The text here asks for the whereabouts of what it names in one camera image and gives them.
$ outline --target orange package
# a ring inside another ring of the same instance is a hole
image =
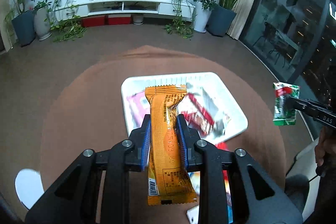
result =
[[[195,202],[196,193],[181,163],[175,133],[176,106],[185,85],[152,86],[145,96],[151,105],[152,140],[148,164],[148,205]]]

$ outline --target white tray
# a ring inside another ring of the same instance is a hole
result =
[[[185,85],[187,82],[203,86],[206,83],[206,91],[214,100],[217,107],[229,115],[229,121],[225,134],[213,139],[211,136],[205,140],[217,144],[242,133],[247,129],[247,118],[243,111],[226,88],[222,80],[213,72],[181,73],[174,75],[153,75],[127,78],[121,85],[121,95],[123,98],[124,114],[128,136],[131,131],[137,128],[133,121],[127,97],[142,92],[146,87],[156,85]]]

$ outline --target white tv console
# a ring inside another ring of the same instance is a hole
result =
[[[164,16],[176,15],[176,7],[171,0],[76,0],[73,5],[77,8],[71,9],[69,6],[59,7],[55,11],[57,20],[71,18],[74,14],[80,17],[108,14],[132,14],[142,13],[147,17],[155,14]],[[191,21],[194,6],[185,0],[181,3],[182,17]]]

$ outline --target silver bolt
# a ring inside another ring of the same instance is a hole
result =
[[[91,149],[86,149],[86,150],[84,150],[84,152],[83,152],[83,155],[84,155],[85,157],[91,157],[92,154],[93,154],[93,150],[91,150]]]
[[[197,145],[200,147],[204,147],[207,145],[207,142],[205,140],[198,140]]]
[[[123,146],[125,147],[130,147],[132,145],[132,141],[131,140],[125,140],[122,143]]]
[[[239,156],[239,157],[244,157],[246,155],[246,151],[244,149],[237,149],[236,150],[236,154]]]

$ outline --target red box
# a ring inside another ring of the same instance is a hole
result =
[[[84,17],[82,22],[83,27],[103,26],[105,25],[105,15]]]
[[[109,25],[131,24],[131,14],[109,15],[107,21]]]

